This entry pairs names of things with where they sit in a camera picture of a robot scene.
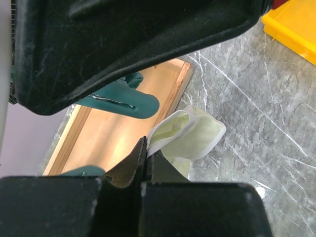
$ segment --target yellow container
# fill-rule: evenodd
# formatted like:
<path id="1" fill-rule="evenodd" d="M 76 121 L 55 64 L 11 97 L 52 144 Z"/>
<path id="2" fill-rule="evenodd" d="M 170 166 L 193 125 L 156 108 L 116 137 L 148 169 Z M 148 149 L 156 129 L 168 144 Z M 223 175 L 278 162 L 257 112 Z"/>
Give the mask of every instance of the yellow container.
<path id="1" fill-rule="evenodd" d="M 261 20 L 264 32 L 316 66 L 316 0 L 289 0 Z"/>

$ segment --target marble floor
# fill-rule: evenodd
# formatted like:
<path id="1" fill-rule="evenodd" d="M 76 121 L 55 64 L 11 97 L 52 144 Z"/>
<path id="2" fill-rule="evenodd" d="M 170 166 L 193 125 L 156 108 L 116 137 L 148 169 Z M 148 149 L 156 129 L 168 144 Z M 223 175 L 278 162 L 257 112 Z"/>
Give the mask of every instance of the marble floor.
<path id="1" fill-rule="evenodd" d="M 253 185 L 275 237 L 316 235 L 316 67 L 263 32 L 182 59 L 195 72 L 178 106 L 193 104 L 227 132 L 190 180 Z"/>

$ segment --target white vein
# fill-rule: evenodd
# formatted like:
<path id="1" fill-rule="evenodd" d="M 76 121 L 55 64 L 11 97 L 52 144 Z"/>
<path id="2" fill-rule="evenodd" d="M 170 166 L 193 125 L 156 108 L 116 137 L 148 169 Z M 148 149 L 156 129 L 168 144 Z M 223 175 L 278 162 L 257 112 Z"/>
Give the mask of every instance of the white vein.
<path id="1" fill-rule="evenodd" d="M 280 154 L 280 155 L 281 155 L 282 157 L 286 158 L 286 159 L 290 159 L 290 160 L 293 160 L 293 161 L 298 162 L 298 163 L 300 163 L 300 164 L 306 165 L 306 166 L 308 166 L 308 167 L 310 167 L 310 168 L 316 169 L 315 166 L 312 166 L 312 165 L 310 165 L 310 164 L 306 164 L 306 163 L 304 163 L 304 162 L 301 162 L 301 161 L 298 160 L 298 159 L 294 159 L 294 158 L 291 158 L 291 157 L 287 157 L 287 156 L 282 155 L 282 154 Z"/>
<path id="2" fill-rule="evenodd" d="M 192 96 L 190 95 L 188 95 L 188 93 L 186 93 L 186 92 L 184 92 L 184 94 L 187 96 L 187 98 L 188 98 L 188 100 L 189 100 L 189 103 L 191 104 L 191 105 L 193 105 L 193 101 L 192 101 Z"/>
<path id="3" fill-rule="evenodd" d="M 313 110 L 316 113 L 316 110 L 313 109 L 310 105 L 306 104 L 308 108 L 310 108 L 311 110 Z"/>
<path id="4" fill-rule="evenodd" d="M 270 122 L 271 122 L 274 126 L 276 126 L 285 136 L 287 136 L 287 138 L 290 139 L 290 140 L 300 149 L 301 153 L 302 153 L 304 156 L 308 157 L 307 154 L 304 152 L 303 148 L 302 148 L 300 145 L 298 145 L 298 143 L 297 143 L 293 138 L 291 138 L 286 132 L 284 132 L 284 131 L 283 131 L 271 118 L 269 118 L 262 110 L 260 110 L 259 107 L 258 107 L 255 103 L 252 102 L 252 100 L 249 98 L 249 96 L 247 96 L 247 95 L 242 91 L 242 89 L 240 89 L 240 87 L 239 87 L 238 85 L 236 85 L 222 70 L 220 70 L 220 69 L 219 69 L 216 65 L 214 65 L 211 61 L 209 61 L 209 60 L 208 60 L 207 58 L 205 58 L 203 55 L 201 55 L 201 56 L 202 56 L 206 61 L 208 61 L 211 65 L 213 65 L 221 74 L 223 74 L 224 77 L 227 78 L 244 96 L 246 96 L 246 98 L 248 99 L 248 101 L 249 101 L 250 103 L 252 103 L 253 106 L 254 106 L 257 110 L 259 110 L 268 120 L 270 120 Z"/>
<path id="5" fill-rule="evenodd" d="M 273 192 L 276 193 L 276 191 L 273 190 L 272 188 L 270 188 L 269 186 L 267 186 L 267 185 L 265 185 L 265 184 L 263 184 L 263 183 L 260 183 L 259 181 L 255 180 L 255 179 L 252 179 L 252 180 L 255 181 L 257 184 L 261 185 L 262 187 L 264 187 L 264 188 L 266 188 L 266 189 L 269 189 L 269 190 L 271 190 L 271 191 L 273 191 Z"/>
<path id="6" fill-rule="evenodd" d="M 190 55 L 188 55 L 189 58 L 191 58 L 193 61 L 195 61 L 199 67 L 200 67 L 200 70 L 201 70 L 201 80 L 202 80 L 202 87 L 204 89 L 204 97 L 203 97 L 203 102 L 204 102 L 204 108 L 205 108 L 205 111 L 206 111 L 206 107 L 207 107 L 207 97 L 208 97 L 208 92 L 207 92 L 207 89 L 206 89 L 206 85 L 207 83 L 204 81 L 204 69 L 202 67 L 202 63 L 201 63 L 201 57 L 200 57 L 200 53 L 198 54 L 198 61 L 196 59 L 194 59 L 193 57 L 191 57 Z"/>
<path id="7" fill-rule="evenodd" d="M 265 64 L 265 68 L 266 68 L 266 72 L 267 72 L 267 81 L 268 81 L 268 84 L 269 84 L 271 99 L 272 99 L 273 102 L 275 102 L 274 97 L 272 95 L 272 91 L 271 91 L 270 77 L 269 77 L 269 72 L 268 72 L 268 66 L 267 66 L 267 63 L 266 63 L 266 61 L 267 61 L 267 57 L 266 57 L 267 37 L 266 37 L 266 35 L 265 35 L 265 43 L 266 43 L 266 45 L 263 47 L 263 56 L 265 58 L 264 64 Z"/>

